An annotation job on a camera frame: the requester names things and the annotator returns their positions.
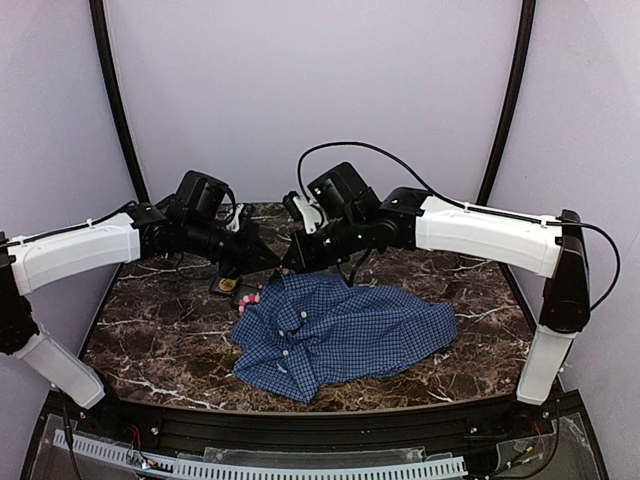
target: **blue plaid shirt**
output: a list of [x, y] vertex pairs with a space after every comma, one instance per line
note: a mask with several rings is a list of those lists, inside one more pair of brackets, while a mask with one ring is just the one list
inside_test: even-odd
[[276, 275], [233, 331], [243, 349], [233, 373], [310, 402], [322, 384], [392, 377], [451, 343], [450, 304], [395, 287], [352, 287], [338, 275]]

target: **lavender wall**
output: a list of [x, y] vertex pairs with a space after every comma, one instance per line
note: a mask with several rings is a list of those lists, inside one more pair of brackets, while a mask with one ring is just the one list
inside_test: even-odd
[[[0, 229], [31, 234], [133, 198], [95, 52], [88, 2], [3, 1], [0, 15]], [[30, 297], [37, 321], [77, 352], [113, 275], [106, 268]], [[0, 354], [0, 478], [19, 477], [48, 390]]]
[[[578, 338], [563, 376], [579, 388], [611, 478], [637, 478], [640, 459], [640, 5], [538, 2], [521, 98], [491, 204], [532, 213], [578, 211], [623, 255], [620, 286]], [[594, 296], [613, 256], [587, 234]], [[542, 282], [517, 272], [534, 310]]]
[[[151, 196], [185, 168], [245, 201], [296, 188], [295, 163], [369, 141], [441, 191], [475, 199], [500, 115], [520, 2], [111, 0], [121, 87]], [[414, 182], [371, 152], [311, 157], [312, 180], [355, 160], [384, 197]]]

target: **marble tabletop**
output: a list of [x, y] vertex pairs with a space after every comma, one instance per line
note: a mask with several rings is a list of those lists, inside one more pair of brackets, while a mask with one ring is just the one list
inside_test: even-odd
[[[278, 254], [300, 228], [278, 204], [258, 205], [254, 219]], [[177, 261], [124, 265], [89, 340], [84, 360], [123, 399], [242, 412], [366, 411], [476, 400], [513, 391], [532, 339], [496, 263], [448, 252], [374, 253], [357, 284], [394, 285], [425, 301], [453, 303], [458, 336], [394, 378], [326, 385], [307, 405], [233, 376], [242, 353], [231, 340], [239, 314], [229, 298], [209, 293], [213, 265], [187, 255], [179, 275]], [[245, 283], [264, 285], [271, 273], [248, 275]]]

